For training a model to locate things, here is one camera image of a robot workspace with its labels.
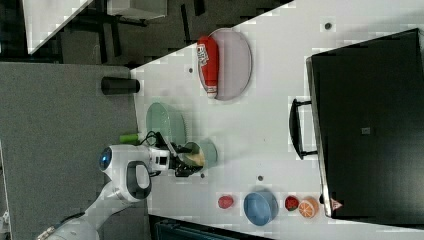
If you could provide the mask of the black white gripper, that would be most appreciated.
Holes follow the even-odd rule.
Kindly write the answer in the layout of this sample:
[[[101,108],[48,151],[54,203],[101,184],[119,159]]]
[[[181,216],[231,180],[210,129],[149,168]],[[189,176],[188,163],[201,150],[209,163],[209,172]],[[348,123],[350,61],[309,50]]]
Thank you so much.
[[[197,154],[200,147],[196,143],[186,143],[184,146],[170,142],[161,133],[153,135],[155,143],[148,147],[150,160],[148,163],[151,177],[158,176],[161,172],[175,169],[176,177],[189,177],[199,172],[201,166],[180,165],[176,168],[178,154]]]

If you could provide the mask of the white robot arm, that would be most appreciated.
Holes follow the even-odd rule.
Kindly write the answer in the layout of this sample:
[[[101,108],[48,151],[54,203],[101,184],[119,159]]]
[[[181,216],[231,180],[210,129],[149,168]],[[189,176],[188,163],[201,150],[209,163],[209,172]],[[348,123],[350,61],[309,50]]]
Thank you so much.
[[[100,240],[98,230],[112,215],[146,199],[152,179],[165,170],[188,177],[203,168],[196,158],[202,154],[195,143],[178,145],[153,134],[152,145],[119,144],[105,148],[99,158],[100,170],[109,178],[97,199],[84,211],[48,227],[35,240]]]

